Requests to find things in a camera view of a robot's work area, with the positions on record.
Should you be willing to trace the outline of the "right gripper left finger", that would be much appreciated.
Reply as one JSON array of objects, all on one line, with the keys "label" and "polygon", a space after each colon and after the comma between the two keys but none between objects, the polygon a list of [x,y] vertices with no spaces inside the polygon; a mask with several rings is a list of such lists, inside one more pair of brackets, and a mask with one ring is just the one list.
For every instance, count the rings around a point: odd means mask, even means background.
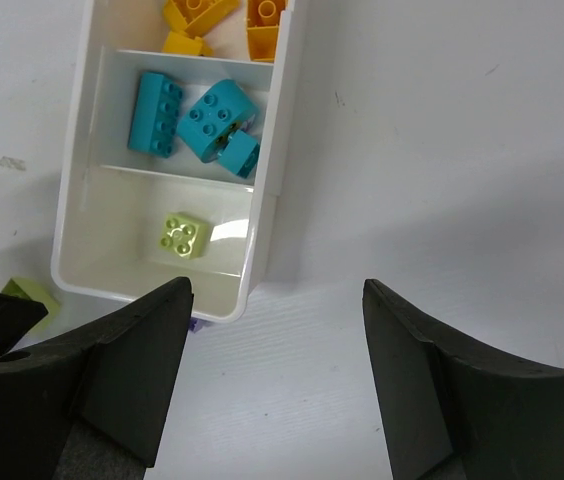
[{"label": "right gripper left finger", "polygon": [[189,331],[178,277],[0,356],[0,479],[141,479],[155,465]]}]

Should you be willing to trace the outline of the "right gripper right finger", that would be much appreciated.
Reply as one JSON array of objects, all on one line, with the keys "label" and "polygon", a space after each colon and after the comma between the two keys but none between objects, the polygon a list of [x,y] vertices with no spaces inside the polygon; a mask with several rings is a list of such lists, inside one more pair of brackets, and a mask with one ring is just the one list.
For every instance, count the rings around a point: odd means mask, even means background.
[{"label": "right gripper right finger", "polygon": [[564,369],[481,342],[376,279],[363,317],[396,479],[564,479]]}]

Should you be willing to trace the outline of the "green sloped lego brick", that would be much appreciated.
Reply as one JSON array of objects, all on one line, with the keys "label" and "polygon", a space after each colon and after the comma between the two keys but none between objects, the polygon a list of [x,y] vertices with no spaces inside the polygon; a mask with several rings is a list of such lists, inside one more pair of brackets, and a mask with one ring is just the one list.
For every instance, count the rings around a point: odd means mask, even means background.
[{"label": "green sloped lego brick", "polygon": [[36,301],[45,306],[47,315],[33,328],[33,332],[46,329],[60,311],[60,303],[40,283],[24,278],[11,277],[1,290],[2,294],[18,297],[25,300]]}]

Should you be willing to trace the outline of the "purple lego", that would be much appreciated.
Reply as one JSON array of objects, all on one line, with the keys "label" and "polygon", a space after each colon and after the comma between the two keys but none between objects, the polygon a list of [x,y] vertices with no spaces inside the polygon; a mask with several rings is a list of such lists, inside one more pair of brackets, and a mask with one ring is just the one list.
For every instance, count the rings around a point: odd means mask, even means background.
[{"label": "purple lego", "polygon": [[189,330],[193,333],[198,332],[204,326],[204,321],[192,318],[189,324]]}]

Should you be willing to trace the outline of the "green square lego brick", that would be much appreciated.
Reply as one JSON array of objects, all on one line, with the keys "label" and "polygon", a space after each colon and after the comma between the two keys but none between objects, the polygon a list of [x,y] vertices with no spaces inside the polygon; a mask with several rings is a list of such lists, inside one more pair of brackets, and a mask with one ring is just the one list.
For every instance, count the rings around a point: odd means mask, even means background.
[{"label": "green square lego brick", "polygon": [[184,212],[168,213],[159,246],[185,260],[200,258],[209,241],[208,222]]}]

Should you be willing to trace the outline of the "teal long lego brick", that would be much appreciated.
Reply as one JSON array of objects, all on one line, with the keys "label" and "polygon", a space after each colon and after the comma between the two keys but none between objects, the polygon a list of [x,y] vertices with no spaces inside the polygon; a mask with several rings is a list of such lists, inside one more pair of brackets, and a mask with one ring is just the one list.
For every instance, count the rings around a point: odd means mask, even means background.
[{"label": "teal long lego brick", "polygon": [[161,158],[174,152],[183,89],[168,75],[143,72],[131,122],[128,148]]}]

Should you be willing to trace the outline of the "teal square lego brick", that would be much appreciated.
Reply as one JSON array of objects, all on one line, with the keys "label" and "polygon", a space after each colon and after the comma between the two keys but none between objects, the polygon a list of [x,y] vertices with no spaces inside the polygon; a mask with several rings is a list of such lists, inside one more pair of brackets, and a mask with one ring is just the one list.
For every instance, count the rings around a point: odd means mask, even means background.
[{"label": "teal square lego brick", "polygon": [[228,137],[225,148],[218,152],[217,162],[234,175],[247,179],[258,162],[260,144],[244,132],[237,130]]}]

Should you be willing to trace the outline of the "teal rounded lego brick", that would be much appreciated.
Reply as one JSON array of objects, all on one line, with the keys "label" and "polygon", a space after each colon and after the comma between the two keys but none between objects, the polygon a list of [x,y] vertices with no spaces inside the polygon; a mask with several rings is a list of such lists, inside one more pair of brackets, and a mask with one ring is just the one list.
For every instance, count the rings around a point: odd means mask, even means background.
[{"label": "teal rounded lego brick", "polygon": [[212,162],[233,132],[248,130],[260,112],[256,103],[231,79],[212,85],[184,113],[177,136],[203,163]]}]

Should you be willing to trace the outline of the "orange square lego brick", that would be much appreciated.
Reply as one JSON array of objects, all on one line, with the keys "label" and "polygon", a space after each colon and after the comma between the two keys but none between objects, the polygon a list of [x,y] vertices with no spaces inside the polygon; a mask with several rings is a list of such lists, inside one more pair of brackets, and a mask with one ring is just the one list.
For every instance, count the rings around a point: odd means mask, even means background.
[{"label": "orange square lego brick", "polygon": [[170,31],[163,43],[166,54],[212,57],[213,49],[202,37],[190,36],[183,31]]}]

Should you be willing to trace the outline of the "orange sloped lego brick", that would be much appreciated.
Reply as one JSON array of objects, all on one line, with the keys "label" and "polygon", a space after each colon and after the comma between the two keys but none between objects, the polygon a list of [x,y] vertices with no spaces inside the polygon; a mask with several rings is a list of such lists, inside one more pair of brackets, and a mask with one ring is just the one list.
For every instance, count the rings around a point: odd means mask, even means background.
[{"label": "orange sloped lego brick", "polygon": [[240,0],[167,0],[162,14],[172,31],[203,37],[240,4]]}]

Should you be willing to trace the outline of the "orange oval printed lego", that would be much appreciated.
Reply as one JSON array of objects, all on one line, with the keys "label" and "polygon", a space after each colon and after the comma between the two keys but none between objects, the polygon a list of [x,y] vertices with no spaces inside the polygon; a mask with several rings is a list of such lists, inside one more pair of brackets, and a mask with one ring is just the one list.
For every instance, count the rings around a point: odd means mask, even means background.
[{"label": "orange oval printed lego", "polygon": [[250,59],[273,62],[278,32],[286,0],[248,0],[246,34]]}]

